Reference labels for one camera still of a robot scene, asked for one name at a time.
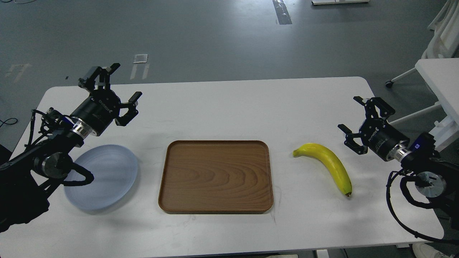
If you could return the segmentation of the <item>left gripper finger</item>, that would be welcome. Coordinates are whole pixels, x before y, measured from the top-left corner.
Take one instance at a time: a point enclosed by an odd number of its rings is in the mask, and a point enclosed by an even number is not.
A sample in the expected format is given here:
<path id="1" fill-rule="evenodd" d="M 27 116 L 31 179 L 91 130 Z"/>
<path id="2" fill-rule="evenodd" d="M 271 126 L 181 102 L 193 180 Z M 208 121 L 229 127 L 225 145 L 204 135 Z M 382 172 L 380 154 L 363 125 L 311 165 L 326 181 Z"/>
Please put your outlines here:
<path id="1" fill-rule="evenodd" d="M 138 115 L 139 111 L 137 110 L 137 105 L 141 96 L 142 92 L 136 91 L 128 102 L 120 104 L 120 109 L 127 109 L 127 112 L 123 116 L 116 117 L 115 123 L 117 126 L 126 126 Z"/>
<path id="2" fill-rule="evenodd" d="M 78 87 L 93 94 L 97 90 L 110 90 L 110 76 L 121 66 L 120 63 L 113 63 L 103 68 L 100 66 L 91 67 L 83 78 L 78 79 Z"/>

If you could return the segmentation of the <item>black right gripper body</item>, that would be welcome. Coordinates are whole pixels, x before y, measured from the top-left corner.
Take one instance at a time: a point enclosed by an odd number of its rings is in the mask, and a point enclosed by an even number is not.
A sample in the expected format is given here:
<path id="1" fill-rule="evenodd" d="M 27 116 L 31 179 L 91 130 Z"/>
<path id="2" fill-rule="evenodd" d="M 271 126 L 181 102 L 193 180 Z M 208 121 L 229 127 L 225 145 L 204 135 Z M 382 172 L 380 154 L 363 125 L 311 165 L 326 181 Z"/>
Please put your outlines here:
<path id="1" fill-rule="evenodd" d="M 394 159 L 397 145 L 408 146 L 409 138 L 385 120 L 365 120 L 360 127 L 361 142 L 384 161 Z"/>

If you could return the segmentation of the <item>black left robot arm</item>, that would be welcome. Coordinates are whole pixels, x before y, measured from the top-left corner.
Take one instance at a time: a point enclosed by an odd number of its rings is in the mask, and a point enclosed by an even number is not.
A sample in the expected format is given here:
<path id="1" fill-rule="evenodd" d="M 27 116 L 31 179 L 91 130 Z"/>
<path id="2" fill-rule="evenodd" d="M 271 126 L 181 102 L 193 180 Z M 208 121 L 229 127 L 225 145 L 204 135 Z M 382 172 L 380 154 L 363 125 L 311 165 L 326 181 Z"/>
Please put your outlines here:
<path id="1" fill-rule="evenodd" d="M 27 224 L 48 211 L 48 198 L 59 186 L 85 186 L 94 180 L 92 172 L 74 163 L 69 153 L 82 147 L 89 135 L 99 137 L 115 122 L 126 126 L 138 115 L 137 91 L 122 102 L 110 88 L 110 77 L 120 67 L 90 68 L 78 86 L 89 96 L 70 114 L 54 108 L 32 110 L 25 150 L 2 163 L 0 170 L 0 227 Z"/>

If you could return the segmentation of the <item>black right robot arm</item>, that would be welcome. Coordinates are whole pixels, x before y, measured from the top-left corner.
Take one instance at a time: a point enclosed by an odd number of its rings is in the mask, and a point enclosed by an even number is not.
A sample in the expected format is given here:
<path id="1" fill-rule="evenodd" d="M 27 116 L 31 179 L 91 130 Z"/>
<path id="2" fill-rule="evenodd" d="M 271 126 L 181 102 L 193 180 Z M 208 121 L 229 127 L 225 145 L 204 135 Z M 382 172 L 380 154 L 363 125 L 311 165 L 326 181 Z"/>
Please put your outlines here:
<path id="1" fill-rule="evenodd" d="M 410 145 L 403 133 L 387 122 L 395 110 L 380 97 L 354 100 L 365 109 L 365 119 L 357 132 L 344 124 L 344 145 L 362 155 L 372 150 L 385 162 L 397 160 L 403 171 L 401 190 L 407 201 L 424 209 L 441 209 L 458 229 L 458 165 L 442 160 L 435 150 L 434 137 L 422 133 Z"/>

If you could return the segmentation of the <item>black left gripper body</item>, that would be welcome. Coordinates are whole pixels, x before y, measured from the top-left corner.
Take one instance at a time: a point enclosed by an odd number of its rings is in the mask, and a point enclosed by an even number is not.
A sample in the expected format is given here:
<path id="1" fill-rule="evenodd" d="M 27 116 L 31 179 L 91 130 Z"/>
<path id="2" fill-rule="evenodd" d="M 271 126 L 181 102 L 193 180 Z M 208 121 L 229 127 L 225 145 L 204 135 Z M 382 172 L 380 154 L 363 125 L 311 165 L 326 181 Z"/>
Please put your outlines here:
<path id="1" fill-rule="evenodd" d="M 74 121 L 83 121 L 92 128 L 92 134 L 99 137 L 119 116 L 120 104 L 121 100 L 113 90 L 94 90 L 70 117 Z"/>

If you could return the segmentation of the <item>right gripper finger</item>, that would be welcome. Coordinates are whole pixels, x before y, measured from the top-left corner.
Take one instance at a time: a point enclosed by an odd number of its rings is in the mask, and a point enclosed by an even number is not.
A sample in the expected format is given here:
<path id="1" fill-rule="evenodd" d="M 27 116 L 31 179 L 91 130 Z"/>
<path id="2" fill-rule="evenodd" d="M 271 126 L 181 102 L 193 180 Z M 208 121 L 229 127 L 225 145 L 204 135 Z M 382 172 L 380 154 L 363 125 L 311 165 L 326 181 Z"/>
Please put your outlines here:
<path id="1" fill-rule="evenodd" d="M 368 152 L 368 147 L 359 145 L 355 139 L 362 139 L 361 133 L 354 133 L 344 124 L 338 124 L 337 127 L 345 134 L 344 145 L 350 148 L 353 152 L 362 155 Z"/>
<path id="2" fill-rule="evenodd" d="M 395 110 L 382 98 L 362 98 L 354 96 L 353 100 L 362 105 L 365 109 L 364 122 L 378 122 L 385 123 L 387 119 L 395 114 Z"/>

